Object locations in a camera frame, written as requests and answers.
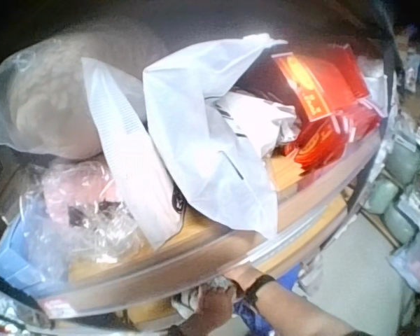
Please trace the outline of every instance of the wooden shelf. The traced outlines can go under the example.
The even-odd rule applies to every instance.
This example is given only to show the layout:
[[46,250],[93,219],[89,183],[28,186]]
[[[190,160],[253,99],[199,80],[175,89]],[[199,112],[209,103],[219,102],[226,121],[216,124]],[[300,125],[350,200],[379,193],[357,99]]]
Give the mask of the wooden shelf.
[[[266,261],[255,265],[264,273],[280,277],[301,260],[315,251],[336,229],[347,216],[347,205],[341,195],[327,206],[320,218],[308,230],[289,245],[275,251]],[[163,323],[174,321],[181,317],[170,304],[170,298],[152,301],[127,310],[129,319],[136,324],[137,329],[143,331],[159,330],[168,326]]]
[[[338,162],[291,186],[287,174],[283,174],[283,185],[278,186],[284,189],[277,195],[279,236],[291,239],[296,228],[305,226],[315,211],[331,203],[372,158],[379,144],[379,135],[374,132],[352,145]],[[194,219],[188,223],[187,216]],[[37,301],[54,319],[114,312],[161,300],[208,281],[250,260],[253,250],[267,250],[269,244],[260,234],[231,231],[190,210],[185,214],[183,231],[159,251],[145,251],[103,272],[77,276],[67,289]],[[58,302],[68,309],[59,309]]]

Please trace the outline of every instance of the plastic package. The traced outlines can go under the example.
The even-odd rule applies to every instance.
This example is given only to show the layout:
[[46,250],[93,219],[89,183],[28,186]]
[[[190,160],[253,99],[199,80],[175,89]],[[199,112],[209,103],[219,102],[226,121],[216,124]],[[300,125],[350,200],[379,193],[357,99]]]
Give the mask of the plastic package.
[[299,134],[294,106],[257,98],[247,92],[228,92],[216,107],[238,137],[246,136],[261,158],[277,144],[294,141]]
[[42,273],[63,279],[72,260],[116,263],[137,252],[137,223],[111,190],[104,163],[55,163],[42,174],[20,203],[28,259]]
[[405,65],[405,89],[415,93],[419,77],[420,55],[415,50],[408,50]]
[[140,80],[95,59],[83,59],[87,100],[116,187],[156,249],[182,228],[185,202],[140,116]]
[[420,181],[418,179],[401,195],[398,208],[420,229]]
[[147,27],[118,19],[74,27],[11,55],[0,66],[0,144],[70,159],[98,154],[81,57],[141,78],[166,54]]
[[386,167],[398,182],[407,185],[420,169],[420,150],[415,141],[397,134],[392,153],[387,157]]
[[373,189],[367,202],[364,204],[364,207],[371,214],[383,214],[398,194],[398,191],[398,186],[382,176],[374,183]]
[[420,293],[420,232],[413,241],[399,248],[389,261],[406,282]]
[[415,225],[398,210],[395,203],[387,208],[383,220],[391,234],[402,244],[411,240],[417,231]]
[[236,230],[277,233],[277,194],[247,138],[214,107],[261,52],[267,34],[192,45],[143,72],[149,132],[169,173],[196,210]]

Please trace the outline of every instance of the black item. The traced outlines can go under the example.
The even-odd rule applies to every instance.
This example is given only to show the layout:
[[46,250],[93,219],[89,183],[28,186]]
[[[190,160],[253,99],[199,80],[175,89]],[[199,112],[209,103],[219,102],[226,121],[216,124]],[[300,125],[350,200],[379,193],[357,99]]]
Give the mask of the black item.
[[185,336],[182,330],[177,325],[172,325],[168,329],[167,336]]
[[265,284],[275,281],[275,279],[268,275],[264,274],[260,276],[258,279],[255,280],[253,285],[246,290],[246,297],[245,300],[254,308],[256,307],[256,303],[258,301],[257,292],[260,288],[262,288]]

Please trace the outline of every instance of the white plastic bag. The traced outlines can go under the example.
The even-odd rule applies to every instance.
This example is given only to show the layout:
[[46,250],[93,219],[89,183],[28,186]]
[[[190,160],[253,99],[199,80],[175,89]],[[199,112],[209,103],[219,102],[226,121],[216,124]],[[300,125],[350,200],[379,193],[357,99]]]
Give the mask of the white plastic bag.
[[183,203],[140,117],[140,80],[95,59],[83,58],[87,100],[118,192],[156,249],[181,229]]
[[267,101],[247,92],[228,92],[216,106],[235,133],[241,132],[238,136],[247,136],[260,158],[270,154],[277,143],[294,141],[299,134],[294,125],[297,118],[294,106]]
[[246,137],[212,105],[260,53],[267,34],[199,43],[143,72],[149,132],[188,203],[237,230],[277,233],[277,195]]

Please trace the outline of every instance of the packaged goods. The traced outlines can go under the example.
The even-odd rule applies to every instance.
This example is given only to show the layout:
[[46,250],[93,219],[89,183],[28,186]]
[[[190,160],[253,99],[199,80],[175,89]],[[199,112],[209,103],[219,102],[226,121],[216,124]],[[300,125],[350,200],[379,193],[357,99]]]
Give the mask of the packaged goods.
[[11,55],[0,66],[0,145],[69,159],[100,153],[81,58],[141,79],[143,69],[165,55],[147,27],[120,19],[77,26]]

